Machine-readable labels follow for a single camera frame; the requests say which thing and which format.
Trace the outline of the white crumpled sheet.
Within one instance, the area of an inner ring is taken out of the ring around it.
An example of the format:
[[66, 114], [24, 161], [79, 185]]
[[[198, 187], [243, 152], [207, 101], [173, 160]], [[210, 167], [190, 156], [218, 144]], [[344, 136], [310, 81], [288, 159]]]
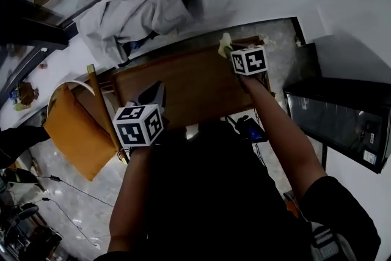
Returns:
[[101, 0], [76, 25], [97, 62], [111, 68], [128, 60], [124, 43], [167, 35], [190, 19], [182, 0]]

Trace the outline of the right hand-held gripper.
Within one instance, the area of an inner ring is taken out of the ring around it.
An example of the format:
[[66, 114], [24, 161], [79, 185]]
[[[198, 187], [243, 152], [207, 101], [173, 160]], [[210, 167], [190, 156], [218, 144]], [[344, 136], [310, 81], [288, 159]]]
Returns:
[[252, 76], [268, 70], [265, 48], [261, 45], [236, 51], [233, 51], [231, 45], [225, 45], [224, 54], [226, 58], [231, 57], [236, 74]]

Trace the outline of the person's black clothing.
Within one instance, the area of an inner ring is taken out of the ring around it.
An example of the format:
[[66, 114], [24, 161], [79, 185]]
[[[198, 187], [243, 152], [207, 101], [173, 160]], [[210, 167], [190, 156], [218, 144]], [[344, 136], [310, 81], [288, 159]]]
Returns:
[[381, 239], [364, 208], [331, 176], [298, 202], [227, 122], [191, 140], [168, 135], [151, 155], [147, 239], [95, 261], [375, 261]]

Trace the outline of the black glass-door cabinet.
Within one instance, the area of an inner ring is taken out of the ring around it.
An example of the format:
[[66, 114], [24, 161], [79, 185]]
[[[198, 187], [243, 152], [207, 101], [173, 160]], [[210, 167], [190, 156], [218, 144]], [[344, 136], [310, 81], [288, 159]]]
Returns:
[[391, 156], [391, 84], [310, 77], [283, 93], [290, 117], [305, 134], [382, 172]]

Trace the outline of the round white chair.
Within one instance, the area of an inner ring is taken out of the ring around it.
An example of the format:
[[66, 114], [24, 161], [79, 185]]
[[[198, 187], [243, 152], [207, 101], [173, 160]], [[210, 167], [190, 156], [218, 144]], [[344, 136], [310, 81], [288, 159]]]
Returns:
[[[55, 95], [56, 95], [56, 92], [64, 85], [68, 85], [68, 84], [71, 84], [71, 83], [74, 83], [76, 84], [77, 86], [82, 86], [83, 88], [87, 89], [91, 94], [94, 95], [94, 91], [92, 89], [91, 86], [89, 86], [88, 84], [82, 82], [82, 81], [78, 81], [78, 80], [70, 80], [70, 81], [65, 81], [65, 82], [62, 82], [60, 83], [52, 92], [50, 98], [49, 98], [49, 101], [48, 101], [48, 105], [46, 107], [46, 116], [49, 116], [49, 113], [50, 113], [50, 110], [52, 108], [52, 102], [55, 98]], [[106, 105], [106, 108], [108, 109], [108, 113], [109, 113], [109, 116], [111, 118], [113, 118], [115, 116], [115, 108], [114, 108], [114, 105], [112, 104], [112, 102], [110, 101], [109, 97], [108, 97], [108, 93], [109, 91], [101, 91], [102, 93], [102, 96], [103, 96], [103, 100], [104, 100], [104, 103]]]

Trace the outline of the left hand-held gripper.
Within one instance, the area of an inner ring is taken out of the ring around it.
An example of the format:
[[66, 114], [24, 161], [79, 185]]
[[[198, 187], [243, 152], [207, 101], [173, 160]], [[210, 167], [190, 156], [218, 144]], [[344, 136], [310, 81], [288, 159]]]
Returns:
[[139, 106], [117, 110], [112, 120], [114, 129], [123, 147], [149, 147], [164, 128], [160, 108], [166, 107], [166, 86], [157, 81], [133, 101]]

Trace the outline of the small brown bag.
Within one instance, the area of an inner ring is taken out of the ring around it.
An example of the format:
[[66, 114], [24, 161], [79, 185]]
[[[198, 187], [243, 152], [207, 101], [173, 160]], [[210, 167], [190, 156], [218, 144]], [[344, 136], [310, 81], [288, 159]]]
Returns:
[[30, 82], [19, 82], [17, 84], [16, 90], [20, 103], [25, 106], [29, 106], [39, 97], [38, 89], [34, 89]]

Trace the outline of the pale yellow cloth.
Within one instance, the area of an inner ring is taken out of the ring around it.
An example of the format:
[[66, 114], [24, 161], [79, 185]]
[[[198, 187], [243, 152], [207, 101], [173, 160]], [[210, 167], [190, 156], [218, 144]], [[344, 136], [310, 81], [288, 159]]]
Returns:
[[224, 58], [226, 58], [225, 54], [224, 54], [224, 46], [225, 45], [232, 45], [232, 39], [231, 39], [231, 36], [228, 32], [223, 33], [222, 38], [219, 41], [218, 54]]

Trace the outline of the person's left forearm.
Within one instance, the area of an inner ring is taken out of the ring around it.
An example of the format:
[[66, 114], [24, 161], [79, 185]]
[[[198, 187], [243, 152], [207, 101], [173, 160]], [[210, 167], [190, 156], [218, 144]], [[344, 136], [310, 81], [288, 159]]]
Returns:
[[132, 152], [112, 211], [108, 252], [130, 252], [147, 239], [147, 202], [152, 149]]

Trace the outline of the black round stool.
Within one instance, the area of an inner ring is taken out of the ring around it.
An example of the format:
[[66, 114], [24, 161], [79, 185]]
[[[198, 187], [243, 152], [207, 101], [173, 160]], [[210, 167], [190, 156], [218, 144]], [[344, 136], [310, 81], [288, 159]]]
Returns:
[[30, 218], [31, 216], [38, 213], [39, 207], [33, 203], [26, 203], [22, 206], [14, 206], [11, 211], [11, 220], [12, 224], [18, 224], [19, 222]]

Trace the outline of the wooden shelf with clutter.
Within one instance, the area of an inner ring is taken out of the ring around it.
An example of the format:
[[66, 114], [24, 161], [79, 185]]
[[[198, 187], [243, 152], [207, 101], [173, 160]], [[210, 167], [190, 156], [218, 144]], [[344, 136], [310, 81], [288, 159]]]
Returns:
[[49, 260], [62, 241], [62, 236], [41, 219], [0, 220], [0, 260]]

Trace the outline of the black device with blue screen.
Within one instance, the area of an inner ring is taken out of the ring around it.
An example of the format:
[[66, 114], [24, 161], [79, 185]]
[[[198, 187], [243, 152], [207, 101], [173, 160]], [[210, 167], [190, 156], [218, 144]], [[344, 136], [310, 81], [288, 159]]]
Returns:
[[247, 115], [240, 117], [236, 121], [235, 129], [244, 140], [248, 140], [251, 143], [257, 144], [259, 142], [268, 141], [268, 135], [259, 123]]

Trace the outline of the black office chair seat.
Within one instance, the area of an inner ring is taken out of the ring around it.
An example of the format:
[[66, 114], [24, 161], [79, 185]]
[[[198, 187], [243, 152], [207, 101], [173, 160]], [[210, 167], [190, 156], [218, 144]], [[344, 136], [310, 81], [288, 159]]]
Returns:
[[31, 172], [24, 169], [4, 169], [0, 174], [0, 180], [4, 183], [20, 183], [20, 184], [37, 184], [37, 177]]

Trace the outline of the person's right forearm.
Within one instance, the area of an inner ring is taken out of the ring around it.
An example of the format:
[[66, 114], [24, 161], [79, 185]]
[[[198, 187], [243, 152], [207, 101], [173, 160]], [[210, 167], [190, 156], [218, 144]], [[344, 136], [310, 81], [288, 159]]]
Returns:
[[319, 178], [327, 176], [308, 137], [255, 78], [240, 76], [270, 145], [298, 201]]

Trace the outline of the orange cushion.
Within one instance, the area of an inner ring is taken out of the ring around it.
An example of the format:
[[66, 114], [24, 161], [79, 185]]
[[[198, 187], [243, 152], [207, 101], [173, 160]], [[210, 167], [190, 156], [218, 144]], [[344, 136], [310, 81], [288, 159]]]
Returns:
[[84, 109], [66, 84], [48, 105], [44, 129], [66, 159], [92, 181], [117, 153], [110, 135]]

